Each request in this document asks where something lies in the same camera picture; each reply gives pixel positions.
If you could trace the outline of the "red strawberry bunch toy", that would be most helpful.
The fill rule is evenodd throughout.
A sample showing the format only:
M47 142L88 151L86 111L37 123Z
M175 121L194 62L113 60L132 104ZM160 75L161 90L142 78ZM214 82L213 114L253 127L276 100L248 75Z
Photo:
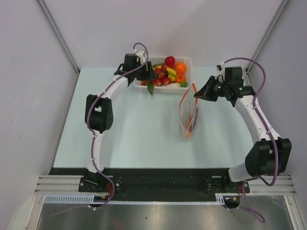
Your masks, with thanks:
M168 72L166 69L167 66L165 64L153 67L153 70L156 74L156 78L152 80L154 86L164 86L173 83L173 81L168 78Z

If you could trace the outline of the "clear zip top bag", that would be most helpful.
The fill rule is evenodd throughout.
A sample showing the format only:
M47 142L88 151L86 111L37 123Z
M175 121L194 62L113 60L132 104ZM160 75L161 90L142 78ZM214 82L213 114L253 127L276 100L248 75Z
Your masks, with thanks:
M196 108L198 108L198 99L194 98L194 94L197 92L197 88L195 85L195 81L192 82L192 84L188 87L187 91L183 95L178 111L179 111L179 118L180 118L180 125L181 125L181 132L184 139L189 139L192 136L189 136L189 138L185 138L185 132L190 126L194 113Z

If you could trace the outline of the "brown steak slice toy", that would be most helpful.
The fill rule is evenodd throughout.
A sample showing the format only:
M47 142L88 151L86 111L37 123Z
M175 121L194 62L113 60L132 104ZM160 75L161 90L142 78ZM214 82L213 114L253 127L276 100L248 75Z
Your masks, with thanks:
M185 132L185 135L184 135L185 138L189 138L189 136L190 136L191 133L193 132L193 130L194 130L195 126L196 126L196 123L197 123L198 113L199 113L199 109L196 108L195 113L194 113L193 120L192 120L190 126L188 127L188 129L187 129L186 132Z

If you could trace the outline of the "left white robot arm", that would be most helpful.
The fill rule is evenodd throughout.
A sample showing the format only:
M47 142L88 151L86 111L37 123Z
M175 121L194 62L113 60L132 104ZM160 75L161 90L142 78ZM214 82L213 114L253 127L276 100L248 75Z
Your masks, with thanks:
M102 141L112 127L113 101L134 80L146 81L154 79L151 61L144 57L142 51L126 54L124 62L115 71L112 81L99 94L90 94L86 98L85 123L92 132L91 158L84 175L85 181L95 191L102 191L106 184L111 184L103 174L105 168L101 162Z

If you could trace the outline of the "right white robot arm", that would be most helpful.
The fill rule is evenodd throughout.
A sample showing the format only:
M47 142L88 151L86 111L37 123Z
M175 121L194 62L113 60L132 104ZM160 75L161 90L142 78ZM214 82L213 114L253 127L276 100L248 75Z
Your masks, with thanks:
M223 97L239 112L253 141L253 147L242 164L231 167L227 177L221 180L226 192L233 192L243 181L262 180L273 186L277 176L286 169L292 143L272 128L263 113L257 94L244 83L246 71L242 67L219 67L216 76L194 94L197 99L216 102Z

